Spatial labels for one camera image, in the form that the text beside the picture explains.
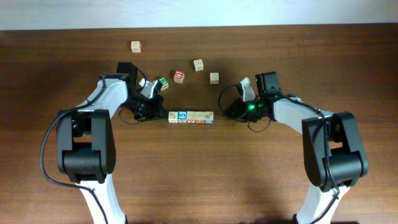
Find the blue K wooden block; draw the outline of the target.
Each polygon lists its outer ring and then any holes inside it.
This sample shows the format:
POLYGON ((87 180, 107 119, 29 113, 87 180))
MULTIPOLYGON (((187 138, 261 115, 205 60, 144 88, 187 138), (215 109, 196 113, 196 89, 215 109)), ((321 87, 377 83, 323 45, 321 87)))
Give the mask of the blue K wooden block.
POLYGON ((214 123, 214 112, 213 111, 206 111, 204 114, 205 123, 214 123))

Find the ice cream wooden block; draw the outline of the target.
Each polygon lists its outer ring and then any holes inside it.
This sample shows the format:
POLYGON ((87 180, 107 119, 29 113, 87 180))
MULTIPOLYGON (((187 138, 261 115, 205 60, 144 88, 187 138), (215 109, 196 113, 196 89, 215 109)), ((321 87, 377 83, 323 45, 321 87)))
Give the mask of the ice cream wooden block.
POLYGON ((187 123, 196 123, 196 112, 195 111, 187 112, 187 123))

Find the plain wooden block row end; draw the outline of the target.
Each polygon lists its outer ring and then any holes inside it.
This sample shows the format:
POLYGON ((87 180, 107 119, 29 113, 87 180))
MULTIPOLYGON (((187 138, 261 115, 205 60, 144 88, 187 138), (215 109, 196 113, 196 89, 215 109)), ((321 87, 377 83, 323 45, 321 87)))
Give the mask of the plain wooden block row end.
POLYGON ((169 123, 178 123, 178 112, 177 111, 169 111, 168 122, 169 123))

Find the green N wooden block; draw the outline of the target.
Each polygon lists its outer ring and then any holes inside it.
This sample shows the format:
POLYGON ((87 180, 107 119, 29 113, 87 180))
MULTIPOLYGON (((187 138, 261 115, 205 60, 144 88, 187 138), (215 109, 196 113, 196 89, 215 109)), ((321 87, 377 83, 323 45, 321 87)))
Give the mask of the green N wooden block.
POLYGON ((210 83, 212 85, 219 84, 220 78, 219 73, 210 73, 210 83))

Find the red I wooden block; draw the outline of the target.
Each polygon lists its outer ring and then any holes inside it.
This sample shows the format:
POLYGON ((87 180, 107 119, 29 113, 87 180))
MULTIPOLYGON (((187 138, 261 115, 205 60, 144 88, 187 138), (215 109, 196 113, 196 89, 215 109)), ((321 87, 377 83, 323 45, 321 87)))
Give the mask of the red I wooden block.
POLYGON ((205 112, 204 111, 196 111, 195 112, 195 122, 197 124, 203 124, 205 122, 205 112))

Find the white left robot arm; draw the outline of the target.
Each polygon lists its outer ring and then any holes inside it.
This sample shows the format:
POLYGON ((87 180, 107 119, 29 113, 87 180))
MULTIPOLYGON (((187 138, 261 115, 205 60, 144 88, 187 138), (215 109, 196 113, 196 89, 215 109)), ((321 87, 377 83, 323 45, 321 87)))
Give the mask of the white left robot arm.
POLYGON ((141 73, 131 62, 118 63, 116 73, 101 74, 93 93, 76 108, 61 111, 56 122, 58 169, 82 192, 95 223, 127 223, 113 184, 112 117, 120 108, 138 122, 166 114, 159 95, 163 81, 138 80, 141 73))

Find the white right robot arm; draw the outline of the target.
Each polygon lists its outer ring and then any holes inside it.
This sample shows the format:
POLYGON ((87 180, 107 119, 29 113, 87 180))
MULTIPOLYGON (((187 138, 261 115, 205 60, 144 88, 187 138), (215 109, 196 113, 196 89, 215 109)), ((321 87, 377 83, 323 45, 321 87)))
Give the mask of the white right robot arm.
POLYGON ((330 223, 342 197, 368 173, 368 160, 356 118, 350 112, 333 113, 284 94, 276 72, 249 78, 236 88, 236 98, 221 114, 247 124, 268 117, 302 135, 303 160, 310 181, 302 208, 292 223, 330 223))

